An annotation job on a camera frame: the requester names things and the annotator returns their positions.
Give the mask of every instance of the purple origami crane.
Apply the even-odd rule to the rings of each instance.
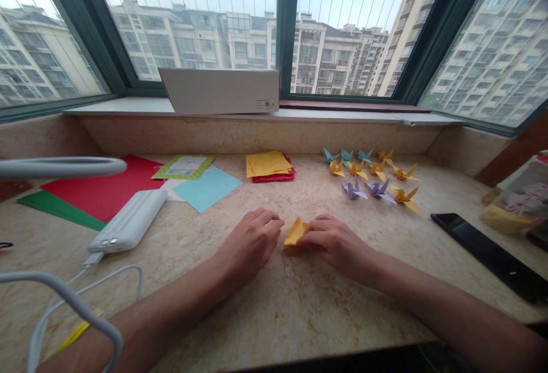
[[[388,187],[389,181],[390,179],[387,179],[386,182],[384,182],[384,184],[382,185],[382,187],[380,187],[378,183],[373,183],[372,185],[370,185],[369,183],[366,183],[366,185],[368,185],[369,188],[371,189],[371,196],[382,197],[383,199],[388,200],[390,203],[396,204],[396,201],[385,193],[386,188]]]
[[[358,176],[356,175],[356,180],[354,181],[354,186],[350,182],[343,183],[342,186],[344,187],[344,190],[348,193],[349,199],[369,199],[365,193],[362,193],[360,191],[360,186],[358,185]]]

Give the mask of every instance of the forearm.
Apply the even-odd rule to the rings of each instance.
[[[391,256],[380,254],[374,286],[411,310],[481,371],[535,372],[548,343],[484,302]]]
[[[231,291],[228,270],[212,259],[110,319],[122,334],[116,372],[147,372],[177,337],[198,322]],[[102,372],[112,357],[111,342],[90,329],[78,341],[43,363],[39,373]]]

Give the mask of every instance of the green paper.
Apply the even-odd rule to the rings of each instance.
[[[152,179],[198,180],[213,159],[213,156],[177,155],[152,176]]]
[[[45,190],[24,196],[17,202],[93,230],[101,231],[107,225]]]

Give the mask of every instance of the glass pane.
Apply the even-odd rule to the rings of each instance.
[[[299,0],[291,92],[392,96],[434,1]]]
[[[548,0],[478,0],[419,106],[517,127],[548,97]]]
[[[135,71],[275,69],[276,0],[106,0]]]
[[[52,0],[0,0],[0,107],[107,92]]]

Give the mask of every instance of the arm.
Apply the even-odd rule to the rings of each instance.
[[[297,245],[397,300],[481,371],[536,372],[547,366],[544,338],[462,290],[375,251],[333,216],[311,221]]]
[[[269,210],[249,212],[211,259],[110,319],[124,340],[114,371],[148,372],[178,337],[266,264],[283,224]],[[100,373],[111,357],[111,342],[89,329],[38,372]]]

